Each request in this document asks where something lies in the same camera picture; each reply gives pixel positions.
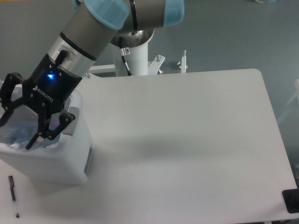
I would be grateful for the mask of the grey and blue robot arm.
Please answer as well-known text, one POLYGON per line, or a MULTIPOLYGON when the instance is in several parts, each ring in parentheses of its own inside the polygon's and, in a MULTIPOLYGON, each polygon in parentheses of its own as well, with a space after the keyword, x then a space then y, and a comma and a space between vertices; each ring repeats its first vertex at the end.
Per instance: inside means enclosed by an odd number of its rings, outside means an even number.
POLYGON ((22 105, 38 116, 26 149, 39 138, 55 139, 75 120, 64 104, 117 34, 174 26, 185 14, 182 0, 76 0, 74 5, 76 12, 32 75, 9 73, 0 89, 2 126, 22 105))

